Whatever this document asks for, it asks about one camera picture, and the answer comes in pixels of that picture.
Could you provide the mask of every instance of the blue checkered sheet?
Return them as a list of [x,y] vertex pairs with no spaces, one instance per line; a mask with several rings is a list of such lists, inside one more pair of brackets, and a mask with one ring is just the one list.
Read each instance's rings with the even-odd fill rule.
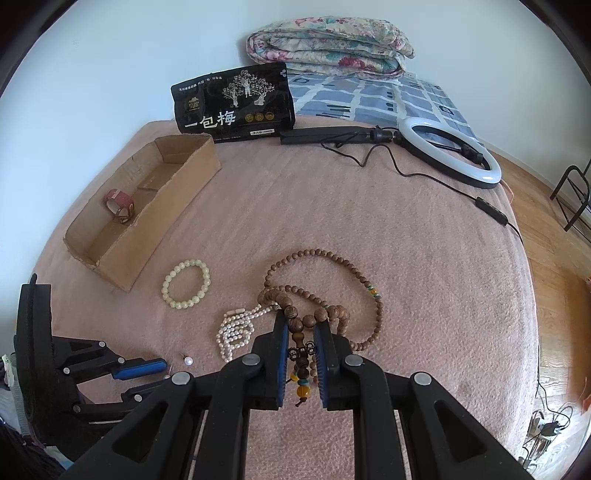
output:
[[[398,127],[412,116],[447,123],[469,137],[476,134],[441,87],[423,80],[399,77],[389,81],[317,73],[288,75],[296,115],[343,118],[381,127]],[[421,136],[452,146],[433,134]]]

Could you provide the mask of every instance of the pink blanket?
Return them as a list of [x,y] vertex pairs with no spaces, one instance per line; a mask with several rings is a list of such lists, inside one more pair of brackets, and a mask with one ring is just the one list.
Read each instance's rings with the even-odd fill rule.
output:
[[[298,127],[343,121],[298,118]],[[378,149],[365,169],[316,145],[282,147],[276,138],[217,145],[222,169],[169,230],[125,293],[70,257],[61,240],[85,201],[116,168],[174,122],[143,127],[74,203],[36,266],[52,284],[55,335],[102,339],[127,358],[162,356],[173,371],[219,370],[215,342],[222,315],[256,305],[272,262],[305,248],[350,259],[380,290],[385,321],[364,355],[385,371],[430,372],[514,455],[535,393],[537,322],[530,270],[515,233],[435,182],[399,176]],[[367,145],[344,147],[361,157]],[[481,195],[515,222],[501,187],[476,190],[436,172],[399,147],[403,171],[423,171]],[[173,310],[162,300],[164,276],[181,260],[200,258],[212,285],[199,305]],[[344,268],[326,259],[300,260],[275,275],[352,314],[348,337],[374,328],[370,295]],[[182,296],[200,286],[183,273],[171,286]],[[297,303],[301,314],[313,307]],[[272,316],[255,319],[269,331]],[[247,353],[248,348],[235,356]],[[183,365],[182,354],[195,359]],[[143,383],[152,379],[143,379]],[[81,386],[93,401],[117,401],[134,382],[101,378]],[[353,478],[350,413],[325,412],[312,400],[295,408],[288,385],[279,412],[253,411],[247,478]]]

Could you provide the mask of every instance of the power adapter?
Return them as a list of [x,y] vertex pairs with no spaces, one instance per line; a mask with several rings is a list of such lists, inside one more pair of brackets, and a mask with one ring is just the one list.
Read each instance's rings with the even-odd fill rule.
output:
[[560,433],[562,426],[557,421],[548,422],[544,425],[540,431],[540,435],[543,437],[555,437]]

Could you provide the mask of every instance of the bead bracelet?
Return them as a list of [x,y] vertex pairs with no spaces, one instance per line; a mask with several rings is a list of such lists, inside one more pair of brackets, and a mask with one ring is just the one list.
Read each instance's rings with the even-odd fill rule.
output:
[[[173,278],[177,276],[177,273],[180,273],[181,270],[187,268],[187,267],[200,267],[201,268],[201,272],[203,274],[203,285],[201,286],[201,289],[197,292],[197,294],[188,299],[188,300],[183,300],[183,301],[177,301],[174,300],[168,293],[168,288],[170,286],[170,283],[172,282]],[[179,263],[176,267],[174,267],[170,273],[168,275],[166,275],[166,278],[164,279],[164,282],[162,283],[162,299],[168,304],[170,305],[171,308],[174,309],[186,309],[188,307],[192,307],[193,305],[196,305],[197,303],[199,303],[201,301],[201,299],[205,296],[205,293],[208,291],[209,286],[212,284],[212,281],[209,277],[209,269],[207,267],[207,265],[202,262],[201,260],[195,260],[195,259],[191,259],[191,260],[185,260],[184,262]]]

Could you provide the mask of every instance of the folded quilt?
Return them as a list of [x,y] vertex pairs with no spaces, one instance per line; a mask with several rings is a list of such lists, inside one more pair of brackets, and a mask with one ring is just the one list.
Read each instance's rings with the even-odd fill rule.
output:
[[290,70],[365,78],[405,72],[414,49],[406,35],[385,20],[310,17],[275,22],[246,42],[257,63],[284,61]]

